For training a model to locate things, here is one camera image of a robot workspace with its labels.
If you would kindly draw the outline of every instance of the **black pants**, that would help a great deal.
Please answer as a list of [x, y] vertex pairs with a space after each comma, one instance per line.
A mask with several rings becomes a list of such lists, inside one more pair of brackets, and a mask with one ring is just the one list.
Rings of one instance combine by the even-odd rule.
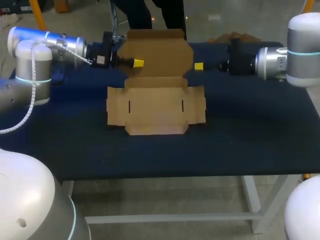
[[[152, 29], [152, 20], [145, 0], [112, 0], [128, 19], [131, 29]], [[186, 20], [183, 0], [152, 0], [162, 10], [168, 29], [182, 29], [186, 35]]]

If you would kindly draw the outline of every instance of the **unfolded cardboard box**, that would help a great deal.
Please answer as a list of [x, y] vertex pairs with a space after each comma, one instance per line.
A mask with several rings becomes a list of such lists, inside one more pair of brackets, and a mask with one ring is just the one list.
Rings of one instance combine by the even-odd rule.
[[194, 53], [182, 30], [130, 30], [118, 56], [144, 66], [119, 67], [128, 79], [124, 88], [107, 88], [108, 125], [125, 126], [130, 135], [168, 135], [206, 122], [204, 87], [188, 87], [183, 78]]

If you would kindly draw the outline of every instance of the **floor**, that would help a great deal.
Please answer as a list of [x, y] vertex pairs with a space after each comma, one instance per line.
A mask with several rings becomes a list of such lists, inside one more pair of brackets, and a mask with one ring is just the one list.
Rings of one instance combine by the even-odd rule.
[[[146, 0], [155, 29], [165, 27], [161, 12], [152, 0]], [[223, 33], [248, 33], [264, 41], [286, 45], [287, 25], [299, 13], [303, 0], [184, 0], [187, 37], [203, 42]], [[48, 30], [85, 37], [99, 42], [103, 31], [111, 30], [109, 0], [70, 0], [71, 13], [58, 14], [48, 6], [43, 14]], [[320, 9], [315, 2], [314, 10]], [[120, 12], [119, 19], [125, 20]], [[21, 15], [16, 24], [36, 28], [32, 14]], [[2, 31], [0, 61], [6, 56], [6, 37]], [[120, 33], [128, 30], [126, 23]], [[2, 77], [8, 77], [15, 60], [7, 57]], [[320, 111], [320, 87], [309, 91]], [[262, 201], [276, 176], [257, 176], [257, 190]], [[164, 213], [209, 213], [247, 211], [239, 177], [187, 177], [80, 181], [73, 198], [85, 216]], [[91, 226], [92, 240], [284, 240], [283, 207], [265, 234], [253, 235], [247, 221], [170, 222], [101, 224]]]

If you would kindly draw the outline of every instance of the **dark blue tablecloth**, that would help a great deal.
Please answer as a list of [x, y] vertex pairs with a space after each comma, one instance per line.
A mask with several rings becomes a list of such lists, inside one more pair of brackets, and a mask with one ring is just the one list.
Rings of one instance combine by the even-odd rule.
[[[225, 44], [191, 46], [195, 62], [228, 57]], [[0, 147], [39, 159], [61, 181], [320, 172], [320, 119], [305, 89], [218, 71], [186, 77], [205, 86], [207, 123], [184, 135], [129, 136], [107, 126], [107, 86], [123, 87], [126, 76], [84, 67], [53, 87], [50, 102], [35, 107], [22, 128], [1, 135]], [[2, 114], [0, 128], [25, 112]]]

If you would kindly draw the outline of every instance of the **table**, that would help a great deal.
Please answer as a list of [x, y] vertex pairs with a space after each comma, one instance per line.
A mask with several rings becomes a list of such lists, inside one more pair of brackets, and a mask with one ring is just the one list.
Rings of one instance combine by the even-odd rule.
[[[276, 42], [247, 43], [257, 52]], [[227, 59], [227, 45], [193, 43], [195, 62]], [[206, 124], [184, 135], [128, 136], [107, 126], [107, 86], [123, 87], [117, 70], [84, 67], [52, 88], [47, 105], [34, 109], [19, 130], [0, 136], [8, 151], [42, 161], [64, 187], [74, 180], [189, 176], [243, 176], [251, 212], [87, 217], [89, 224], [159, 221], [254, 220], [262, 233], [302, 173], [320, 172], [320, 119], [305, 89], [283, 82], [189, 72], [190, 86], [204, 85]], [[25, 109], [1, 116], [0, 127], [18, 122]], [[252, 175], [278, 177], [260, 206]]]

